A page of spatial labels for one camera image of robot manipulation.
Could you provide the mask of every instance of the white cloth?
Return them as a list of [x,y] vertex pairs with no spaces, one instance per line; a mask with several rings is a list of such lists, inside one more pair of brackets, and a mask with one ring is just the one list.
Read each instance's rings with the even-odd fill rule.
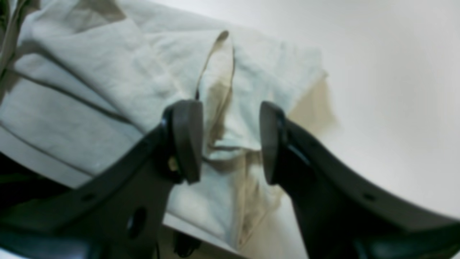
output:
[[[201,182],[175,187],[167,211],[244,245],[281,195],[263,177],[260,103],[291,110],[324,77],[319,51],[140,0],[42,0],[21,12],[12,23],[25,17],[20,32],[6,35],[15,47],[2,49],[0,125],[85,177],[19,162],[78,187],[154,128],[167,105],[198,96]],[[11,150],[0,147],[18,160]]]

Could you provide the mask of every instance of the black rubber tip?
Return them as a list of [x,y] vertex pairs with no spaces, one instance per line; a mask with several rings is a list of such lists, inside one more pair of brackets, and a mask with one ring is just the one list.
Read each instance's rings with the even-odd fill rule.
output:
[[203,143],[203,105],[184,100],[174,105],[172,131],[181,173],[188,183],[200,180]]
[[284,112],[275,104],[264,101],[260,105],[259,123],[265,178],[269,184],[277,184],[278,155],[281,145],[287,141]]

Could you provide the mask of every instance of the black cable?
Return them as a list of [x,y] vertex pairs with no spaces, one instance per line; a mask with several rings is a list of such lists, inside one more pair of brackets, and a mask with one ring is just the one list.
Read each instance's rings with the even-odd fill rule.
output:
[[175,232],[175,243],[174,253],[180,258],[187,258],[200,247],[201,241],[184,233]]
[[158,245],[158,241],[155,244],[156,247],[156,259],[160,259],[160,245]]

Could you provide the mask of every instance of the black mount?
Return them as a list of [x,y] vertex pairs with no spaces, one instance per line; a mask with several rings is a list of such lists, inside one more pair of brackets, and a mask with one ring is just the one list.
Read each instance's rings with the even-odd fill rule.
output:
[[33,259],[150,259],[173,185],[199,181],[202,105],[180,101],[83,187],[0,217],[0,247]]
[[310,259],[448,259],[457,220],[406,202],[362,178],[275,104],[260,108],[267,182],[291,197]]

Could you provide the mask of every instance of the white surface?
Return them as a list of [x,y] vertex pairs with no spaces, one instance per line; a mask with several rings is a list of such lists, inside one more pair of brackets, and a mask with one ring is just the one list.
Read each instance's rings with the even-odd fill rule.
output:
[[460,218],[459,1],[155,2],[320,47],[329,78],[295,120],[372,182]]
[[9,251],[6,251],[2,248],[0,248],[0,258],[1,259],[27,259],[22,256],[15,255],[13,253],[10,253]]

